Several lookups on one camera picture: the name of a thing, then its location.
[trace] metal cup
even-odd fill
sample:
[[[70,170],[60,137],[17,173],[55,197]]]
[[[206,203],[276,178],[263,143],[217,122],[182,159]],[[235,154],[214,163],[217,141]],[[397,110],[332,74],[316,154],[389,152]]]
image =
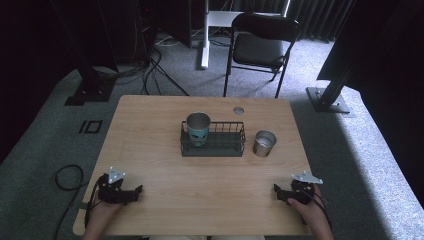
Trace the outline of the metal cup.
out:
[[[187,129],[190,141],[196,147],[203,146],[208,138],[211,119],[202,112],[194,112],[187,117]]]
[[[277,138],[272,132],[261,130],[256,133],[253,153],[259,157],[267,157],[275,143],[277,143]]]

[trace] wire basket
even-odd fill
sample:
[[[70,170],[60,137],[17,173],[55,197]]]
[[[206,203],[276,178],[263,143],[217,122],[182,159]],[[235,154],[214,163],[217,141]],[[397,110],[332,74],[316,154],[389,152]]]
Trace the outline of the wire basket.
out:
[[[195,146],[190,141],[187,123],[183,121],[180,140],[183,156],[241,157],[246,136],[243,122],[211,122],[206,143]]]

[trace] wooden table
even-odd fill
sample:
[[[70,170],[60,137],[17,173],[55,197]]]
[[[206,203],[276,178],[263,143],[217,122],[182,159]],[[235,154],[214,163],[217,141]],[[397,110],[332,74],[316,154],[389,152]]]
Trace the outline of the wooden table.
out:
[[[242,107],[244,114],[233,112]],[[196,111],[212,121],[244,122],[242,157],[183,157],[181,122]],[[268,157],[252,152],[257,131],[277,137]],[[84,202],[109,167],[125,172],[123,190],[144,185],[138,202],[122,208],[110,235],[303,235],[294,209],[276,199],[273,184],[290,189],[291,175],[310,172],[290,104],[281,99],[123,96]],[[84,233],[80,210],[74,233]]]

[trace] human hand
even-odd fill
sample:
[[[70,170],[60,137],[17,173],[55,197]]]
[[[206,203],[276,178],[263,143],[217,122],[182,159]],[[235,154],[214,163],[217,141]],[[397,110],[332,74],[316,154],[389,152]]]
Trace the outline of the human hand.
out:
[[[100,239],[106,230],[113,216],[122,207],[122,204],[110,204],[98,199],[98,191],[91,204],[89,212],[89,221],[83,239]]]
[[[315,195],[314,199],[324,206],[321,198],[321,191],[318,186],[314,184]],[[287,199],[290,205],[296,209],[302,215],[303,220],[309,225],[314,236],[319,240],[332,240],[333,233],[331,232],[330,225],[327,221],[322,209],[314,202],[311,201],[307,205],[304,205],[293,198]]]

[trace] floor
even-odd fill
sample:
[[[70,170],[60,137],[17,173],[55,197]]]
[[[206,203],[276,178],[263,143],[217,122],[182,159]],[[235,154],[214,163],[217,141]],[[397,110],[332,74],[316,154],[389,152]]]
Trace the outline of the floor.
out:
[[[228,41],[222,37],[213,40],[216,44]],[[290,101],[313,174],[324,180],[321,189],[329,200],[335,238],[422,239],[424,211],[360,94],[353,89],[343,89],[341,96],[351,109],[349,114],[316,112],[306,94],[306,87],[325,88],[328,85],[328,81],[316,78],[331,47],[332,43],[320,41],[297,42],[280,98]],[[152,58],[172,80],[161,71],[122,75],[108,102],[86,102],[84,106],[64,106],[81,81],[77,71],[57,84],[28,131],[0,166],[0,239],[50,239],[54,236],[74,194],[57,187],[57,171],[76,164],[84,171],[82,182],[90,178],[122,95],[141,92],[185,95],[186,92],[190,96],[222,96],[228,54],[225,46],[211,45],[206,70],[200,67],[200,43],[189,49],[173,40],[165,40],[156,48],[161,55],[155,52]],[[123,73],[132,69],[132,66],[120,66]],[[147,85],[143,88],[143,76],[147,75]],[[269,83],[268,77],[263,73],[235,70],[230,77],[227,96],[273,98],[277,82]],[[84,134],[80,133],[84,121],[102,121],[103,124],[98,133]],[[79,173],[62,172],[59,182],[78,186]],[[82,188],[76,195],[76,202],[59,229],[60,238],[79,239],[72,233],[72,225],[86,190]],[[270,236],[267,239],[311,237]]]

